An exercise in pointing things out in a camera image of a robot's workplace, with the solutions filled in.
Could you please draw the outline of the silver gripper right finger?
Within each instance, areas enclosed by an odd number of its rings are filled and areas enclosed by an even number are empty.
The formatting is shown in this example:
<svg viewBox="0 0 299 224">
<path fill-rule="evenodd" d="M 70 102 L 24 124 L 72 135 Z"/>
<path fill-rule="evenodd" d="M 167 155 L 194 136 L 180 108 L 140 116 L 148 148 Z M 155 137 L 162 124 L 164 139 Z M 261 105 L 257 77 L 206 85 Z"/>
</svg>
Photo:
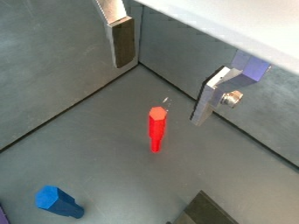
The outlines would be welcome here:
<svg viewBox="0 0 299 224">
<path fill-rule="evenodd" d="M 267 61 L 238 50 L 230 66 L 222 66 L 202 83 L 191 122 L 200 126 L 219 105 L 235 108 L 243 97 L 239 89 L 258 83 L 270 67 Z"/>
</svg>

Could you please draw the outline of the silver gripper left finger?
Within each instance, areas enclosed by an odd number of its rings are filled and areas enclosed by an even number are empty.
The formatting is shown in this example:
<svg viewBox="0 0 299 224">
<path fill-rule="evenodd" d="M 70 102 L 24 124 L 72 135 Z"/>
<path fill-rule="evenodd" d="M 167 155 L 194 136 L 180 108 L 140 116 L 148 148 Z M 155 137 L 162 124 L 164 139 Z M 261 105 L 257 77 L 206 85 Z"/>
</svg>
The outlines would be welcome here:
<svg viewBox="0 0 299 224">
<path fill-rule="evenodd" d="M 123 0 L 92 0 L 107 29 L 112 60 L 116 68 L 136 56 L 135 20 L 127 15 Z"/>
</svg>

